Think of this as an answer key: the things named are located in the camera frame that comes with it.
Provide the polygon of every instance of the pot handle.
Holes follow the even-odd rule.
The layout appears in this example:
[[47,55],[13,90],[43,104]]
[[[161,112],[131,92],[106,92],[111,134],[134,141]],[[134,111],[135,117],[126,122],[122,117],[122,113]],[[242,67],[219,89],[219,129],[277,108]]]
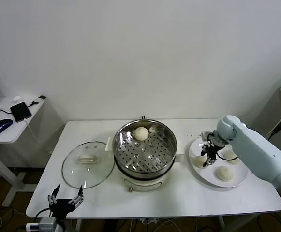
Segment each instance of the pot handle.
[[177,151],[175,163],[181,162],[184,160],[184,142],[182,140],[177,140]]
[[113,144],[113,137],[108,137],[105,150],[113,153],[112,144]]

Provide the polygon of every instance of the glass lid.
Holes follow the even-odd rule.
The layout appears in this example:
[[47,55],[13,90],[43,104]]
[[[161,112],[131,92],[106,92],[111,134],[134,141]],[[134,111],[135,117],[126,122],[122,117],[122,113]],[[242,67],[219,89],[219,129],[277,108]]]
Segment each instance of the glass lid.
[[74,188],[88,189],[107,179],[114,167],[111,152],[105,151],[106,144],[88,142],[77,146],[65,158],[62,175],[66,183]]

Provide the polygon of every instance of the metal pot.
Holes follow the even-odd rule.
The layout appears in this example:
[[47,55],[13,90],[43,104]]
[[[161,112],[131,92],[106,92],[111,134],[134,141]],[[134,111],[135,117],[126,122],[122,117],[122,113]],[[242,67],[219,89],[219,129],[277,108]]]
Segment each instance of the metal pot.
[[[133,131],[138,127],[149,131],[146,140],[134,138]],[[176,150],[174,133],[163,123],[144,117],[124,125],[113,140],[116,165],[137,180],[153,180],[167,173],[175,161]]]

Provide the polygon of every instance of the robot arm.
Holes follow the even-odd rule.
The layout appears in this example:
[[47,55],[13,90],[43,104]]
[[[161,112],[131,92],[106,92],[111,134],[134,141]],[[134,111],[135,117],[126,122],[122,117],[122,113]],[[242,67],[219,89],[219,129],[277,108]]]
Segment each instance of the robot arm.
[[235,116],[226,116],[214,132],[203,132],[201,155],[207,154],[204,166],[213,164],[215,155],[230,144],[235,154],[260,179],[272,183],[281,193],[281,151],[259,133],[247,128]]

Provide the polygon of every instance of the floor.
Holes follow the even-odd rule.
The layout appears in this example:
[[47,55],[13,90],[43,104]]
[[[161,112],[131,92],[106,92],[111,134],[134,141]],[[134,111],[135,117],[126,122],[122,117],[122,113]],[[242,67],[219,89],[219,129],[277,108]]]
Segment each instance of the floor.
[[[40,177],[42,175],[42,171],[28,171],[24,182],[29,184],[37,184]],[[11,208],[1,208],[1,203],[4,200],[8,190],[10,188],[10,184],[6,182],[3,178],[0,179],[0,215],[5,215]],[[12,208],[18,210],[19,212],[25,213],[26,207],[30,202],[30,198],[32,193],[18,193],[12,203]],[[235,218],[241,216],[227,216],[224,217],[225,224],[230,223]],[[199,218],[178,218],[175,223],[179,227],[182,232],[193,232],[196,228],[196,221],[198,224],[198,229],[204,226],[210,226],[214,229],[214,231],[218,231],[220,229],[219,221],[217,217],[199,217]],[[268,214],[263,214],[259,217],[260,225],[264,232],[281,232],[281,225]],[[32,219],[27,217],[26,215],[21,215],[14,211],[14,215],[12,216],[12,212],[10,212],[4,219],[2,228],[0,232],[14,232],[18,226],[25,225],[28,222],[32,222]],[[76,220],[68,220],[67,223],[72,224],[73,227],[76,225]],[[134,229],[134,225],[136,220],[133,220],[132,230]],[[115,232],[118,230],[119,226],[123,225],[120,228],[120,232],[129,232],[131,228],[130,220],[83,220],[81,231],[82,232]],[[148,228],[146,225],[143,225],[139,220],[137,221],[134,232],[155,232],[154,230],[160,225],[157,224],[149,224]],[[166,227],[171,225],[170,222],[165,223],[165,226],[161,226],[157,231],[158,232],[176,232],[178,229],[172,225],[170,227]],[[210,228],[206,228],[201,230],[202,232],[211,232],[213,231]],[[257,225],[257,219],[252,220],[245,226],[241,227],[237,232],[261,232]]]

